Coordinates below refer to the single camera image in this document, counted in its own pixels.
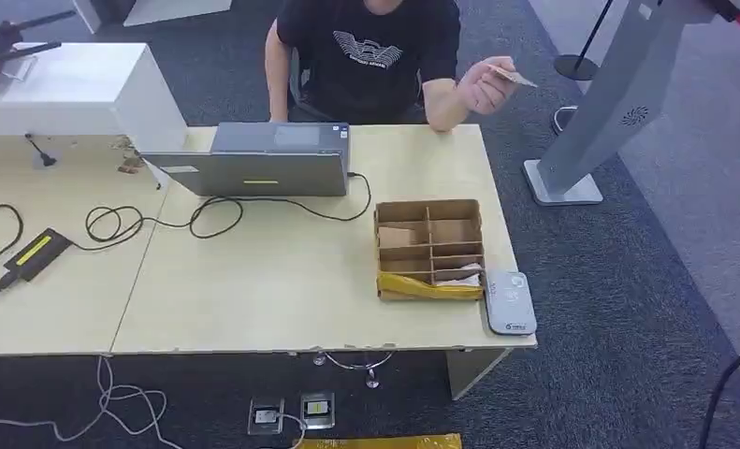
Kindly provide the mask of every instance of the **floor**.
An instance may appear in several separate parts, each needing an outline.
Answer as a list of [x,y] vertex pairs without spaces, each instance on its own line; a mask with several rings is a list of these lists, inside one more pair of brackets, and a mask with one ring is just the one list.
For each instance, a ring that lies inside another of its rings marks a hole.
[[[561,53],[578,53],[605,0],[530,0]],[[588,57],[609,48],[616,0]],[[582,83],[586,89],[589,83]],[[664,114],[620,150],[701,293],[740,352],[740,27],[717,17],[684,33]]]

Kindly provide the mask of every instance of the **floor socket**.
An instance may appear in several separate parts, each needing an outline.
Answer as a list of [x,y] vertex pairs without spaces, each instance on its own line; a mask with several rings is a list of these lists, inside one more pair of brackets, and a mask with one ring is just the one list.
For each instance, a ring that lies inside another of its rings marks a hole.
[[278,435],[282,433],[283,398],[252,398],[248,415],[249,435]]
[[300,396],[300,418],[306,428],[317,430],[332,428],[336,424],[334,413],[334,393],[321,391]]

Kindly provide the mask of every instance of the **card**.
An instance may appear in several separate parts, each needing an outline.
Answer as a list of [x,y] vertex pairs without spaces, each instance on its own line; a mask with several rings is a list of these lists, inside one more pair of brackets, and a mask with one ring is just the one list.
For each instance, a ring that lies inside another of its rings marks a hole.
[[498,65],[489,64],[488,66],[491,67],[497,74],[499,74],[499,76],[501,76],[502,78],[505,78],[506,80],[512,81],[515,84],[521,84],[522,86],[529,86],[529,87],[538,87],[537,84],[535,84],[534,82],[530,80],[527,80],[518,72],[509,72],[499,67]]

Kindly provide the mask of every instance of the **dark carpet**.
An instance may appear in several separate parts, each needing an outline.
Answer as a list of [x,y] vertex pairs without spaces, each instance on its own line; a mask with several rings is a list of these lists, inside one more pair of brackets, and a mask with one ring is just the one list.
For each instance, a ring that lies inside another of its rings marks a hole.
[[[338,424],[313,432],[317,437],[459,432],[467,448],[696,445],[709,391],[733,360],[732,346],[617,158],[595,173],[606,197],[600,206],[534,204],[521,164],[548,148],[551,112],[575,103],[579,92],[551,68],[555,49],[526,0],[459,4],[460,70],[511,54],[541,85],[480,120],[517,260],[530,277],[540,348],[513,354],[459,402],[449,399],[440,353],[395,356],[380,370],[376,391],[361,375],[315,367],[309,356],[117,357],[118,382],[168,393],[162,428],[172,441],[186,449],[284,447],[294,426],[283,438],[246,436],[250,397],[284,395],[294,410],[299,392],[331,389]],[[149,41],[190,124],[264,120],[261,49],[277,6],[239,0],[229,13],[112,27],[96,38]],[[36,31],[33,38],[43,36]],[[52,418],[66,433],[77,430],[96,411],[94,368],[90,357],[0,359],[0,416]],[[146,422],[140,402],[121,407],[134,427]],[[129,437],[109,420],[67,444],[47,429],[0,427],[0,449],[46,447],[160,444],[149,433]],[[719,404],[709,447],[740,447],[739,378]]]

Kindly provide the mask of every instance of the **cable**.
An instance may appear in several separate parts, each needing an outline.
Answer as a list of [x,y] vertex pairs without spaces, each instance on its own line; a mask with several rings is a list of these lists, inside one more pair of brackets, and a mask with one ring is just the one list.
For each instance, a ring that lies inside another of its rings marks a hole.
[[342,369],[350,369],[350,370],[358,369],[358,370],[366,370],[366,371],[369,371],[370,369],[376,369],[376,368],[380,367],[381,365],[383,365],[384,363],[388,362],[389,359],[392,358],[392,355],[394,355],[394,353],[389,352],[386,355],[386,357],[384,357],[381,361],[375,362],[375,363],[368,363],[366,365],[346,365],[346,364],[341,363],[336,358],[334,358],[330,353],[323,353],[323,355],[325,355],[326,358],[331,361],[331,363],[333,363],[334,365],[336,365],[336,366],[338,366],[338,367],[340,367]]
[[[18,241],[20,241],[20,239],[22,238],[22,231],[24,229],[22,217],[20,216],[20,213],[17,212],[16,209],[14,209],[14,206],[11,206],[9,204],[0,204],[0,210],[1,209],[10,210],[11,213],[13,213],[14,216],[17,218],[17,235],[14,236],[14,239],[11,242],[9,242],[6,246],[3,247],[3,249],[0,250],[0,256],[3,255],[3,253],[5,253],[6,251],[10,250],[14,245],[17,244]],[[0,279],[0,292],[9,288],[16,281],[16,273],[13,273],[12,271],[6,273],[6,275],[4,275]]]
[[[102,384],[102,367],[105,366],[106,368],[106,374],[107,374],[107,387],[105,387]],[[131,385],[131,384],[122,384],[122,385],[114,385],[113,384],[113,369],[110,367],[110,362],[107,358],[104,356],[99,356],[97,358],[97,385],[99,386],[100,391],[100,397],[99,397],[99,413],[94,417],[94,419],[89,422],[86,426],[83,427],[78,433],[75,433],[72,436],[65,437],[61,434],[61,431],[58,428],[58,424],[55,423],[55,421],[36,421],[36,422],[22,422],[22,421],[12,421],[9,419],[0,419],[0,424],[6,425],[6,426],[16,426],[16,427],[42,427],[42,426],[50,426],[52,428],[52,432],[55,436],[55,439],[59,442],[72,442],[78,438],[80,438],[82,435],[84,435],[86,432],[88,432],[94,425],[99,421],[99,419],[103,415],[110,416],[113,418],[114,421],[116,421],[124,431],[129,433],[130,435],[136,436],[140,435],[146,431],[148,431],[151,428],[154,428],[154,432],[157,435],[157,440],[166,446],[172,447],[174,449],[182,449],[178,444],[174,442],[170,442],[169,440],[166,440],[163,435],[160,433],[160,418],[163,417],[163,414],[166,412],[166,408],[168,405],[166,394],[163,393],[160,390],[144,390],[139,386]],[[125,394],[125,395],[114,395],[114,393],[120,389],[128,389],[132,390],[135,393],[131,394]],[[152,402],[149,399],[149,395],[159,395],[160,398],[163,400],[163,406],[160,408],[160,413],[157,413],[154,409],[154,406],[152,405]],[[145,426],[142,427],[140,430],[134,430],[128,426],[122,418],[116,415],[116,413],[108,410],[108,406],[111,402],[116,402],[119,400],[127,400],[130,398],[135,398],[141,396],[143,397],[144,401],[147,404],[147,407],[149,408],[150,415],[152,416],[152,421]]]
[[[372,189],[370,188],[370,181],[367,180],[367,177],[362,175],[361,173],[354,173],[350,172],[348,173],[349,178],[361,178],[364,180],[364,184],[367,186],[367,204],[364,206],[364,209],[361,210],[361,212],[357,213],[356,215],[353,215],[351,217],[342,218],[342,217],[333,217],[330,215],[325,215],[324,213],[318,212],[317,210],[310,209],[309,207],[298,203],[297,201],[294,201],[292,199],[286,199],[286,198],[266,198],[266,197],[251,197],[251,198],[243,198],[243,197],[236,197],[236,196],[214,196],[212,198],[209,198],[207,201],[201,204],[201,206],[194,209],[193,213],[191,214],[190,220],[188,220],[186,223],[183,224],[173,224],[173,223],[167,223],[160,219],[153,218],[153,217],[145,217],[138,208],[135,208],[133,206],[120,206],[118,208],[110,208],[106,206],[98,206],[92,210],[89,211],[89,213],[86,215],[86,234],[88,234],[89,238],[97,243],[105,243],[103,246],[98,247],[84,247],[77,243],[73,243],[76,247],[83,251],[89,251],[89,252],[96,252],[96,251],[102,251],[106,250],[108,248],[113,248],[114,246],[121,245],[122,243],[125,243],[126,241],[129,241],[133,237],[135,237],[138,232],[140,232],[141,228],[143,228],[144,224],[146,223],[155,223],[161,226],[175,228],[175,229],[183,229],[188,228],[188,231],[191,233],[192,236],[194,236],[197,239],[213,239],[218,236],[221,236],[225,234],[226,232],[231,231],[235,228],[235,226],[239,225],[240,221],[243,219],[243,214],[245,212],[245,209],[243,207],[244,203],[258,203],[258,202],[269,202],[269,203],[287,203],[292,204],[293,206],[298,206],[299,208],[307,211],[308,213],[324,218],[326,220],[332,220],[336,222],[352,222],[354,220],[357,220],[361,216],[363,216],[365,213],[367,213],[367,210],[370,209],[370,205],[372,204]],[[222,203],[230,203],[235,205],[238,208],[238,217],[235,219],[234,222],[232,222],[229,226],[225,227],[224,229],[221,229],[220,231],[213,232],[211,234],[198,234],[195,230],[196,221],[198,221],[199,217],[201,217],[202,212],[211,207],[216,206],[218,204]],[[121,214],[123,211],[130,211],[133,212],[137,219],[129,226],[123,227],[124,219]],[[94,232],[94,227],[96,224],[109,216],[115,216],[116,217],[116,227],[113,229],[113,232],[111,232],[108,235],[101,236],[96,235]]]
[[290,418],[297,422],[298,426],[300,427],[300,437],[298,437],[297,442],[292,445],[289,449],[298,449],[300,444],[303,442],[303,438],[306,436],[306,423],[304,423],[300,418],[297,416],[293,416],[292,414],[287,413],[279,413],[279,416],[283,418]]
[[719,397],[722,396],[722,390],[725,389],[728,379],[730,379],[739,366],[740,355],[722,372],[722,377],[719,378],[719,382],[717,382],[711,393],[711,399],[708,401],[708,409],[705,411],[705,419],[703,420],[703,430],[700,433],[700,442],[697,445],[699,449],[705,449],[705,445],[708,443],[708,432],[711,430],[711,422],[714,421],[714,411],[717,409]]
[[28,140],[29,142],[31,142],[31,145],[34,147],[34,150],[36,150],[36,152],[39,153],[39,157],[42,159],[42,164],[45,167],[54,166],[55,163],[58,162],[58,160],[56,158],[50,156],[46,152],[43,152],[43,151],[41,151],[39,149],[38,145],[36,145],[36,142],[34,142],[34,135],[33,134],[26,133],[25,134],[25,139]]

